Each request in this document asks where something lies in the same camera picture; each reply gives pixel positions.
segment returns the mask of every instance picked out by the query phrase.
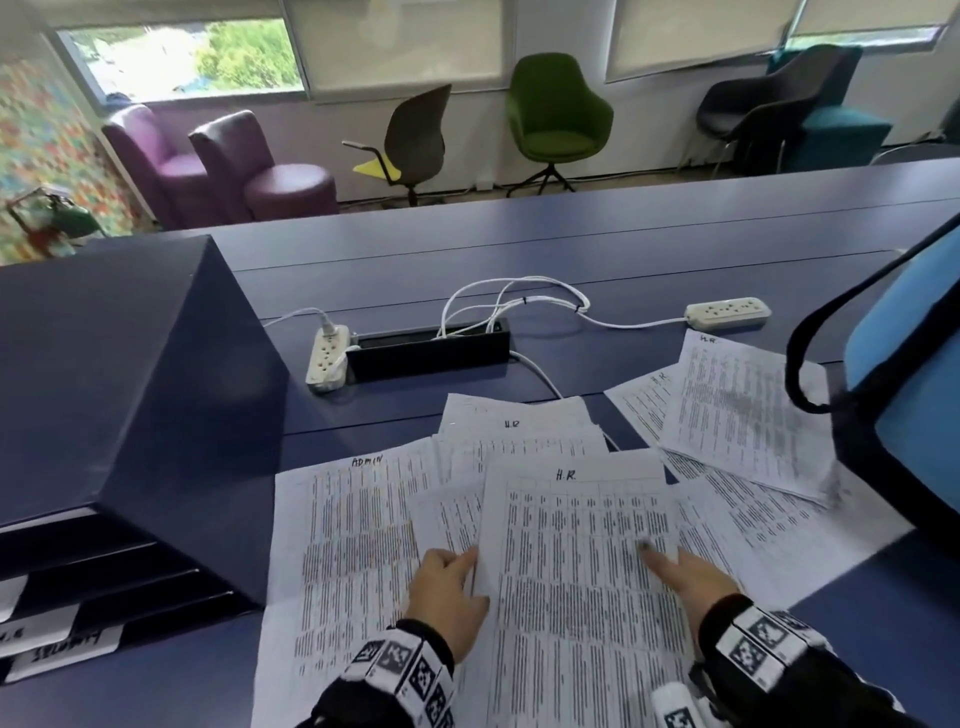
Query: power socket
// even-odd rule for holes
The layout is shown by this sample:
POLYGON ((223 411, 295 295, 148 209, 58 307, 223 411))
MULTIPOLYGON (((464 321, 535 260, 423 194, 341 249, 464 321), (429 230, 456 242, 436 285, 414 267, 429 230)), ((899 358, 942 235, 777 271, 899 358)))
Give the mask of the power socket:
POLYGON ((338 325, 336 331, 324 335, 321 328, 313 340, 310 365, 306 370, 306 385, 314 394, 340 389, 347 382, 347 347, 350 330, 338 325))
POLYGON ((716 331, 765 321, 770 318, 770 307, 760 299, 730 299, 692 303, 686 307, 684 317, 691 328, 698 331, 716 331))

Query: hand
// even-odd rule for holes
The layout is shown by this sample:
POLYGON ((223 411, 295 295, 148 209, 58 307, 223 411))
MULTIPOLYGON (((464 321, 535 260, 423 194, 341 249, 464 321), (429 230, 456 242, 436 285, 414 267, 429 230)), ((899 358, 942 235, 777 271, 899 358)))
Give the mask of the hand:
POLYGON ((469 654, 490 609, 488 596, 464 594, 467 574, 476 563, 476 546, 459 556, 431 548, 410 583, 410 606, 404 615, 437 630, 458 665, 469 654))
POLYGON ((700 634, 700 623, 710 608, 725 596, 740 594, 735 581, 689 551, 679 549, 679 560, 675 564, 649 544, 642 543, 639 549, 640 559, 647 569, 680 597, 694 640, 700 634))

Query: green chair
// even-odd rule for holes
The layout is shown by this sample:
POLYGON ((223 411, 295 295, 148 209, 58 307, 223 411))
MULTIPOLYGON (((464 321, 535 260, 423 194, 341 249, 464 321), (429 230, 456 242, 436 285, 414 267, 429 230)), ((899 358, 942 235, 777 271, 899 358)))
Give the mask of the green chair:
POLYGON ((507 197, 543 177, 575 191, 555 165, 592 157, 607 145, 613 108, 587 86, 580 65, 566 53, 538 53, 520 59, 507 91, 507 122, 520 153, 547 167, 511 187, 507 197))

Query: tabletop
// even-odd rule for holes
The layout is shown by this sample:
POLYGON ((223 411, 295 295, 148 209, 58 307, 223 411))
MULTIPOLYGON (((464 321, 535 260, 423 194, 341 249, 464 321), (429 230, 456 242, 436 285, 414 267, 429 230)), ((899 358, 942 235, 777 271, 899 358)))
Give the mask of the tabletop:
MULTIPOLYGON (((591 316, 619 324, 681 316, 689 303, 763 299, 767 324, 734 338, 782 352, 809 313, 960 212, 960 160, 690 182, 509 201, 430 206, 208 231, 265 322, 306 306, 358 332, 439 324, 459 286, 545 275, 577 285, 591 316)), ((153 240, 197 234, 162 233, 153 240)), ((111 239, 102 248, 131 244, 111 239)), ((499 285, 471 290, 486 303, 499 285)), ((527 288, 542 287, 532 284, 527 288)), ((824 328, 809 356, 842 375, 872 290, 824 328)), ((509 314, 514 348, 624 449, 644 447, 602 392, 673 363, 684 328, 614 331, 556 306, 509 314)), ((551 395, 517 365, 347 387, 302 385, 317 329, 302 315, 268 328, 291 372, 281 468, 375 451, 436 432, 448 392, 504 400, 551 395)), ((960 712, 960 565, 911 534, 795 610, 861 674, 931 727, 960 712)), ((20 728, 247 728, 259 615, 119 652, 0 689, 20 728)))

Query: purple chair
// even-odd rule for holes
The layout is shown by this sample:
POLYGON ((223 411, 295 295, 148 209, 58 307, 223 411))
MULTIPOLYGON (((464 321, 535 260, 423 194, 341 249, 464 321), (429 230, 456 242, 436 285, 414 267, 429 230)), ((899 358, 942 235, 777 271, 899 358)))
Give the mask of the purple chair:
POLYGON ((340 212, 333 175, 315 164, 276 164, 252 111, 204 124, 190 142, 231 223, 340 212))
POLYGON ((178 154, 147 107, 117 111, 104 125, 104 136, 165 230, 229 223, 200 158, 178 154))

